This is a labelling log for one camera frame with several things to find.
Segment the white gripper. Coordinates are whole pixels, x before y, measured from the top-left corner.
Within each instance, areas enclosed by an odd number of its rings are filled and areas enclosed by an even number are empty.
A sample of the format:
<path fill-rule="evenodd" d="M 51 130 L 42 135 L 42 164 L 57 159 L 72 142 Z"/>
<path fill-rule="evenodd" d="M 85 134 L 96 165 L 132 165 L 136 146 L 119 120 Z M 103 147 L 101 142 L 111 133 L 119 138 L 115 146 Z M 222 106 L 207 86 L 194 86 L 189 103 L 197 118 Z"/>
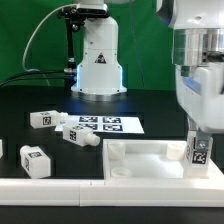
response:
<path fill-rule="evenodd" d="M 196 132 L 194 149 L 209 151 L 211 133 L 224 133 L 224 63 L 177 65 L 175 79 L 178 103 L 189 115 L 188 129 L 196 131 L 198 126 L 203 131 Z"/>

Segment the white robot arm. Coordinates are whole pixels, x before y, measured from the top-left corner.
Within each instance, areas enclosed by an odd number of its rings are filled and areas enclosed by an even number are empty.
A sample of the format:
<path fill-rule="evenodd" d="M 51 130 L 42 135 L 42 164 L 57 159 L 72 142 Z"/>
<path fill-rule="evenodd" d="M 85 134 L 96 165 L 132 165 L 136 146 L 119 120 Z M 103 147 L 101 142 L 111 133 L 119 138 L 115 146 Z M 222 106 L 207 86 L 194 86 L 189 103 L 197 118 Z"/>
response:
<path fill-rule="evenodd" d="M 107 7 L 125 1 L 77 0 L 84 53 L 73 91 L 105 98 L 126 90 L 117 62 L 118 26 Z M 224 0 L 156 0 L 156 14 L 173 29 L 178 103 L 197 142 L 207 143 L 213 133 L 224 133 Z"/>

